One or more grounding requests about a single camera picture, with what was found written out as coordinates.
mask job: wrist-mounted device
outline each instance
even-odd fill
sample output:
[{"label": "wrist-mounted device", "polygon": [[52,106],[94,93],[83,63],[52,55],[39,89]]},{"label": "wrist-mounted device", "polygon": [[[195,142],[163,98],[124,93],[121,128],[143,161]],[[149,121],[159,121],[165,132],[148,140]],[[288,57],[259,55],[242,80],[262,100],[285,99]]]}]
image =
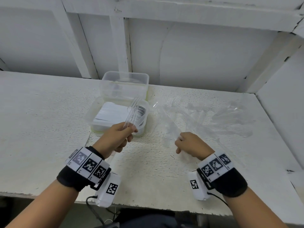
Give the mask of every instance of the wrist-mounted device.
[{"label": "wrist-mounted device", "polygon": [[65,163],[66,166],[58,174],[57,180],[79,192],[88,185],[98,190],[111,171],[104,157],[91,146],[76,149]]},{"label": "wrist-mounted device", "polygon": [[223,152],[217,151],[211,154],[198,166],[197,174],[188,173],[193,195],[198,200],[209,197],[206,196],[207,190],[216,189],[219,193],[234,198],[242,195],[248,187],[246,180]]}]

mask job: clear plastic container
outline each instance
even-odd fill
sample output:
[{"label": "clear plastic container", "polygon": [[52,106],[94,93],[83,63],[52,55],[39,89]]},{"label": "clear plastic container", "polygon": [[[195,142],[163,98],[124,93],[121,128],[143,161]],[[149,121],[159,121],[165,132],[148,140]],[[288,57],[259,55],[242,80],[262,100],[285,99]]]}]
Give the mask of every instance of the clear plastic container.
[{"label": "clear plastic container", "polygon": [[132,100],[139,95],[146,99],[148,86],[149,75],[146,73],[108,71],[101,80],[100,93],[107,98]]},{"label": "clear plastic container", "polygon": [[[110,128],[113,124],[108,123],[106,121],[100,121],[97,122],[95,119],[96,115],[100,111],[101,107],[105,102],[113,102],[117,105],[123,105],[123,106],[130,106],[133,99],[127,100],[127,99],[119,99],[119,98],[108,98],[106,96],[100,96],[95,99],[95,101],[92,103],[91,107],[89,108],[86,116],[85,116],[85,122],[87,122],[93,133],[97,135],[102,135],[108,128]],[[133,133],[135,136],[142,136],[144,134],[145,126],[146,126],[146,119],[149,114],[149,103],[145,100],[139,100],[138,102],[139,106],[142,106],[146,109],[146,113],[144,114],[144,121],[143,123],[138,126],[138,132]]]}]

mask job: left hand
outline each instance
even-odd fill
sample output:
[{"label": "left hand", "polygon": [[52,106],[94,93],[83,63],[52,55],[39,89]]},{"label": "left hand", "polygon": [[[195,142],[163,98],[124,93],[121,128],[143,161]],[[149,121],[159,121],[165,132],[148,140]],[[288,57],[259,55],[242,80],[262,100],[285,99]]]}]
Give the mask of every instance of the left hand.
[{"label": "left hand", "polygon": [[133,139],[133,132],[138,132],[135,126],[123,130],[124,122],[114,124],[95,142],[95,148],[105,159],[110,157],[112,151],[120,153]]}]

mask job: right hand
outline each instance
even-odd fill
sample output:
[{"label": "right hand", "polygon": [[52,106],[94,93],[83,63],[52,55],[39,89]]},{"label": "right hand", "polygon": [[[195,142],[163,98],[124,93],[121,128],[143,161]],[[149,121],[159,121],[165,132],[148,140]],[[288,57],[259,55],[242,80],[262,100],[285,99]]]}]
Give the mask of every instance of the right hand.
[{"label": "right hand", "polygon": [[184,132],[180,134],[180,137],[181,139],[178,138],[175,141],[175,145],[177,146],[176,153],[180,153],[183,150],[192,157],[197,157],[201,161],[214,153],[214,150],[196,134]]}]

